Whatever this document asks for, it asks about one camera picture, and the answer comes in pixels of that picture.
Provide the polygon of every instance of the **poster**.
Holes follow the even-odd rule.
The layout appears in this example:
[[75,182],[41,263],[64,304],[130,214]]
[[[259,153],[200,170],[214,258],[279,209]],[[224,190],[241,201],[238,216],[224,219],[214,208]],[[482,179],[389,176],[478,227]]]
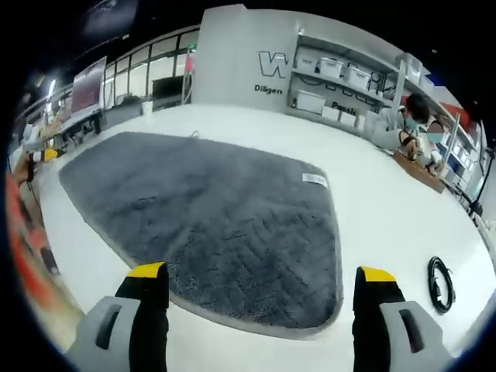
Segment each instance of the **poster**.
[[107,57],[94,62],[74,77],[71,113],[81,111],[100,102],[103,74]]

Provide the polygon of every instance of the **white shelf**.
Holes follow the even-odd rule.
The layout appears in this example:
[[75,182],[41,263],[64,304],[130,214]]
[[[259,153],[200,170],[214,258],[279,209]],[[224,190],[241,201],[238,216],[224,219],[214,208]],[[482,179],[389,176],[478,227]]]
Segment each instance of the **white shelf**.
[[[439,144],[442,148],[444,148],[446,151],[448,150],[448,146],[445,145],[444,143],[440,143]],[[455,153],[449,153],[449,156],[450,157],[454,157],[455,160],[463,167],[463,168],[467,168],[467,165],[465,165],[462,160],[460,159],[460,157],[458,155],[456,155]]]
[[298,108],[286,107],[286,114],[295,116],[300,119],[310,120],[311,122],[318,122],[326,126],[331,126],[332,128],[343,130],[349,134],[353,134],[354,136],[361,136],[361,131],[359,131],[354,126],[347,126],[346,124],[342,124],[341,122],[337,122],[336,120],[324,118],[319,114],[315,114],[314,112],[300,110]]
[[456,132],[457,132],[457,134],[461,134],[461,137],[463,138],[463,140],[466,143],[468,143],[472,149],[474,149],[474,150],[476,149],[475,144],[474,144],[474,140],[472,139],[471,136],[468,135],[467,132],[465,132],[465,129],[463,129],[462,126],[458,126],[458,130]]
[[389,64],[388,62],[385,62],[368,52],[364,52],[331,40],[319,39],[308,35],[298,35],[298,45],[301,47],[304,46],[323,50],[337,56],[345,57],[346,59],[352,60],[358,64],[363,64],[364,66],[368,66],[373,70],[384,74],[388,74],[392,71],[398,71],[398,69],[392,64]]
[[291,70],[291,73],[292,74],[296,74],[296,75],[300,75],[300,76],[304,76],[304,77],[307,77],[307,78],[312,78],[312,79],[316,79],[316,80],[320,80],[322,82],[325,82],[325,83],[330,83],[330,84],[334,84],[334,85],[339,85],[340,87],[343,87],[343,88],[346,88],[346,89],[350,89],[351,91],[354,91],[355,93],[359,94],[359,95],[362,95],[366,98],[369,98],[377,103],[379,103],[381,106],[387,106],[387,107],[391,107],[393,102],[392,101],[389,101],[385,98],[382,98],[382,97],[379,97],[378,95],[374,94],[373,92],[371,91],[364,91],[363,89],[360,89],[354,85],[351,85],[350,83],[344,81],[343,79],[340,79],[340,78],[334,78],[334,77],[329,77],[329,76],[325,76],[325,75],[321,75],[321,74],[316,74],[316,73],[311,73],[311,72],[306,72],[306,71],[301,71],[297,68],[293,68]]

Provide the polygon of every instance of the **gray bath mat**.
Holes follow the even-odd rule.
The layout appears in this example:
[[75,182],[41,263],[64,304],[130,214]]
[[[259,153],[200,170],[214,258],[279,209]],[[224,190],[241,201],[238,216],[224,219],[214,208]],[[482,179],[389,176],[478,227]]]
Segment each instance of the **gray bath mat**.
[[121,133],[72,160],[60,181],[128,264],[167,262],[171,298],[202,316],[315,329],[339,309],[337,225],[317,167],[205,139]]

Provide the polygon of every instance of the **window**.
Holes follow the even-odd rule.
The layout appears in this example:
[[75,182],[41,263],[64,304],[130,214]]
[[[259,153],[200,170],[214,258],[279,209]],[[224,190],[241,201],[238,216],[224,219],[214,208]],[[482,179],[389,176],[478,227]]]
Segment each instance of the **window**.
[[177,37],[171,37],[152,45],[152,57],[176,50]]
[[108,79],[108,78],[111,78],[112,76],[114,76],[114,72],[115,72],[115,64],[108,66],[105,69],[105,79]]
[[138,50],[131,56],[131,66],[138,64],[139,62],[143,62],[148,59],[148,51],[150,50],[150,46],[145,46],[143,49]]
[[153,93],[153,81],[163,78],[170,78],[172,76],[172,69],[174,67],[174,58],[165,57],[159,60],[150,62],[150,76],[148,83],[148,95]]
[[146,96],[146,66],[147,64],[139,64],[129,74],[129,93],[137,97]]
[[103,105],[106,109],[110,109],[114,103],[114,78],[111,77],[105,80],[104,88],[103,88]]
[[179,41],[179,49],[187,48],[189,44],[196,43],[197,41],[198,31],[183,33],[181,35],[181,40]]
[[127,70],[115,76],[115,101],[120,95],[127,94]]
[[117,72],[120,72],[129,66],[129,57],[117,62]]
[[176,63],[176,76],[184,75],[185,65],[186,65],[186,54],[178,54],[177,63]]

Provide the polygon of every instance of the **face mask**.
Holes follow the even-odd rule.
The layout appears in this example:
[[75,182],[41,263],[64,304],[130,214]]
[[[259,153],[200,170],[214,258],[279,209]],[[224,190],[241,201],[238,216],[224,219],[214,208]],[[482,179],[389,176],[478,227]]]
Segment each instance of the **face mask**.
[[419,124],[411,117],[405,119],[405,125],[406,128],[410,130],[416,130],[419,127]]
[[432,143],[440,143],[441,140],[443,140],[443,134],[442,133],[427,133],[427,138]]

